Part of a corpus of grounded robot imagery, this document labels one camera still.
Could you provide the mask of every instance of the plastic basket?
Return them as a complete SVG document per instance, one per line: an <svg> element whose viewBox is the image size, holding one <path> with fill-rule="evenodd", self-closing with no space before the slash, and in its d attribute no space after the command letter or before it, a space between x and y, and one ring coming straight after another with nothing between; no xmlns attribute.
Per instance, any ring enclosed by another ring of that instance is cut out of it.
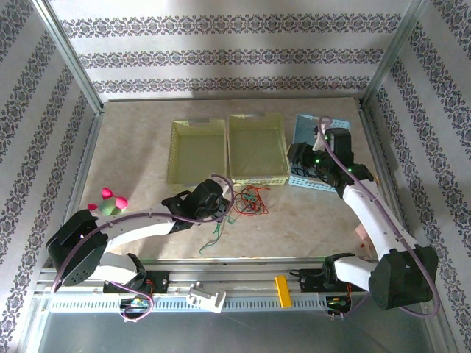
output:
<svg viewBox="0 0 471 353"><path fill-rule="evenodd" d="M234 185L286 183L289 164L281 114L231 115L227 141Z"/></svg>
<svg viewBox="0 0 471 353"><path fill-rule="evenodd" d="M167 183L191 190L212 173L227 176L227 133L222 119L177 120L171 125Z"/></svg>
<svg viewBox="0 0 471 353"><path fill-rule="evenodd" d="M293 143L308 143L314 145L314 127L317 125L318 117L307 114L299 114L296 117L296 128L294 129ZM344 120L333 119L331 127L343 127L350 130L350 123ZM335 188L325 184L317 178L310 178L293 174L292 168L288 183L302 188L310 188L324 191L336 192Z"/></svg>

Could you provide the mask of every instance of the table surface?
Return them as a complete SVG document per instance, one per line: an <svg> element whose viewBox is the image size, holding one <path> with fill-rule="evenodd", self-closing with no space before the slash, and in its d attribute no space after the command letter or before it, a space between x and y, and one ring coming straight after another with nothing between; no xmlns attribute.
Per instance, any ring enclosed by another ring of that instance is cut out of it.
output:
<svg viewBox="0 0 471 353"><path fill-rule="evenodd" d="M353 98L112 102L106 106L80 207L99 203L103 187L129 199L126 212L160 203L174 195L166 184L173 120L261 111L284 115L288 143L297 114L349 121L355 161L375 173ZM288 183L270 188L263 194L268 215L241 216L234 224L225 224L219 242L202 255L199 249L215 237L214 224L137 240L113 252L132 252L142 260L325 257L341 252L366 255L355 233L359 220L336 193Z"/></svg>

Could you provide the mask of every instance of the blue plastic basket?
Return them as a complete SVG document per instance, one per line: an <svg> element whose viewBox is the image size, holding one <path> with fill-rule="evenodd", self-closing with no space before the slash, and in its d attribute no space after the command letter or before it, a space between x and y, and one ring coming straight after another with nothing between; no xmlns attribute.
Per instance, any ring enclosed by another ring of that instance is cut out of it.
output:
<svg viewBox="0 0 471 353"><path fill-rule="evenodd" d="M294 129L293 143L306 142L314 145L314 127L317 125L318 117L309 114L299 114L296 117L296 129ZM343 127L350 130L350 123L345 120L333 119L331 127ZM291 171L288 183L301 188L310 188L324 191L336 192L335 188L325 184L322 180L317 178L310 178L293 174L291 164Z"/></svg>

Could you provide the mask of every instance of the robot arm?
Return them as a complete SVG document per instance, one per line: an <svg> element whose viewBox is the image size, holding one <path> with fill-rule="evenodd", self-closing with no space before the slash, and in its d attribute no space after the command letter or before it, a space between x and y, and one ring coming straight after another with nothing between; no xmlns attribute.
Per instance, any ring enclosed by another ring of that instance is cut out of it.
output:
<svg viewBox="0 0 471 353"><path fill-rule="evenodd" d="M329 153L321 149L319 138L314 147L307 143L291 145L288 158L291 163L300 165L308 175L315 175L336 189L339 197L364 225L379 262L367 262L354 254L329 256L323 266L323 275L319 277L319 281L322 281L320 285L328 289L337 288L342 282L352 283L370 292L383 310L431 300L432 290L405 245L413 249L433 280L438 266L436 252L431 246L421 247L403 229L380 197L371 173L365 165L354 163L350 132L339 128L325 129L324 124L322 132L325 136L315 130L318 137L321 135L325 138L330 150L357 181L342 170Z"/></svg>
<svg viewBox="0 0 471 353"><path fill-rule="evenodd" d="M148 210L98 218L88 210L78 211L46 244L60 277L53 291L88 278L127 283L130 287L138 279L142 283L145 270L138 258L110 251L134 240L221 221L232 206L223 197L229 189L229 181L214 174L193 192L179 193Z"/></svg>

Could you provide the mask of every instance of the wall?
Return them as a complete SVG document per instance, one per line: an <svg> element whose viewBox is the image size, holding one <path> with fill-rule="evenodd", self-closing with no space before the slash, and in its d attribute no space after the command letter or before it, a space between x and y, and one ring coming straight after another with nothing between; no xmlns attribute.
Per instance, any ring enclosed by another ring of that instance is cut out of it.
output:
<svg viewBox="0 0 471 353"><path fill-rule="evenodd" d="M369 106L412 233L439 255L437 284L471 351L471 12L430 1Z"/></svg>
<svg viewBox="0 0 471 353"><path fill-rule="evenodd" d="M104 101L361 96L409 0L50 0Z"/></svg>
<svg viewBox="0 0 471 353"><path fill-rule="evenodd" d="M0 0L0 352L14 352L93 111L27 0Z"/></svg>

